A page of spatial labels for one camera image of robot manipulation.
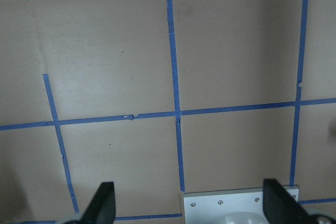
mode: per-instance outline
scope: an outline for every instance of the metal plate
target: metal plate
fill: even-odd
[[[298,201],[297,187],[285,186],[285,189]],[[253,212],[264,217],[262,190],[252,188],[184,194],[185,223],[208,224],[221,216],[237,212]]]

